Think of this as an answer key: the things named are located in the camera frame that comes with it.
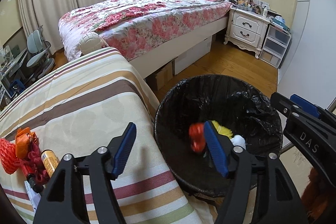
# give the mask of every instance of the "orange fabric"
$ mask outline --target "orange fabric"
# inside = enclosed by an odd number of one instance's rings
[[[30,132],[29,127],[17,130],[15,137],[15,154],[17,158],[24,160],[27,157],[29,145],[32,141],[38,145],[37,136],[35,132]]]

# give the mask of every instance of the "red toy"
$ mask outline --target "red toy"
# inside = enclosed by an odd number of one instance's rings
[[[204,138],[204,123],[193,123],[189,127],[189,137],[191,138],[191,149],[196,153],[201,153],[206,145]]]

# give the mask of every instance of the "pink floral comforter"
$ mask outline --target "pink floral comforter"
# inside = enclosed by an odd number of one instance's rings
[[[66,57],[81,56],[79,41],[96,32],[132,60],[229,11],[224,0],[107,0],[66,13],[58,22]]]

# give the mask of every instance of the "black trash can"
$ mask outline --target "black trash can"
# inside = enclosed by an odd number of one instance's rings
[[[215,120],[241,135],[246,150],[280,155],[282,127],[270,100],[252,85],[226,75],[201,75],[173,87],[157,109],[154,137],[181,188],[191,194],[224,197],[230,180],[216,171],[209,159],[190,148],[189,126]],[[256,177],[251,187],[256,185]]]

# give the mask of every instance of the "striped blanket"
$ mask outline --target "striped blanket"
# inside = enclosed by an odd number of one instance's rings
[[[212,206],[186,197],[153,138],[158,100],[137,71],[115,48],[105,48],[70,62],[25,90],[0,115],[0,137],[14,141],[19,127],[30,127],[40,149],[58,158],[91,154],[119,136],[129,122],[137,137],[124,173],[112,181],[127,223],[214,223]],[[34,211],[20,170],[0,183],[27,223]],[[91,223],[98,223],[89,177],[84,192]]]

